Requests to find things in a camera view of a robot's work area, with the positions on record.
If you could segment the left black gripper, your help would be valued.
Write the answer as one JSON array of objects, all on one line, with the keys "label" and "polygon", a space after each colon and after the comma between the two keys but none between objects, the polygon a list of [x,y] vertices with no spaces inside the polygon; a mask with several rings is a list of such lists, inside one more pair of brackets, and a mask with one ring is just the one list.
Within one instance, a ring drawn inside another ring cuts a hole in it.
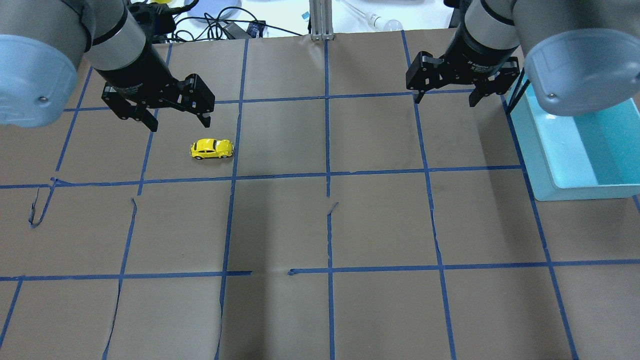
[{"label": "left black gripper", "polygon": [[204,128],[211,127],[215,94],[196,73],[178,80],[166,64],[158,63],[103,70],[102,78],[102,100],[121,119],[133,119],[155,133],[159,123],[149,109],[172,108],[194,114]]}]

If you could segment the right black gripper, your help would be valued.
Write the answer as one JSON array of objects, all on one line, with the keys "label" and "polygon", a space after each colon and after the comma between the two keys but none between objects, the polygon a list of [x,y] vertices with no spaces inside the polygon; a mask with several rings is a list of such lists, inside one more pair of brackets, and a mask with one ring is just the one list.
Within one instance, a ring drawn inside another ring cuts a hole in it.
[{"label": "right black gripper", "polygon": [[508,57],[502,64],[482,64],[468,58],[462,51],[433,57],[419,51],[406,71],[406,88],[413,92],[414,104],[422,101],[426,92],[447,85],[472,85],[469,106],[475,107],[491,94],[503,95],[521,75],[517,57]]}]

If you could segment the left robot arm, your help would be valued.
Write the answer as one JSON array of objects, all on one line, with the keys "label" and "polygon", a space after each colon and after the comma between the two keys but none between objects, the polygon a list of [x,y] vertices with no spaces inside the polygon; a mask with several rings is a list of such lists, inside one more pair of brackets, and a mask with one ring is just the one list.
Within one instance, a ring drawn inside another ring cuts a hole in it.
[{"label": "left robot arm", "polygon": [[158,121],[151,109],[197,116],[205,128],[215,95],[195,73],[176,79],[124,0],[3,0],[0,122],[38,128],[57,121],[86,59],[105,85],[102,100],[123,120]]}]

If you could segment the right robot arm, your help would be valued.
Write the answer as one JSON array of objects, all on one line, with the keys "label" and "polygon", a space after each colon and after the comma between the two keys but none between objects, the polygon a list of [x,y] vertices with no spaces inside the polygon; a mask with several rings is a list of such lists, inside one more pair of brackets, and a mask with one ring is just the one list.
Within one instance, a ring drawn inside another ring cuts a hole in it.
[{"label": "right robot arm", "polygon": [[525,75],[542,109],[582,116],[639,92],[637,0],[471,0],[445,53],[420,51],[406,72],[414,102],[473,85],[469,105]]}]

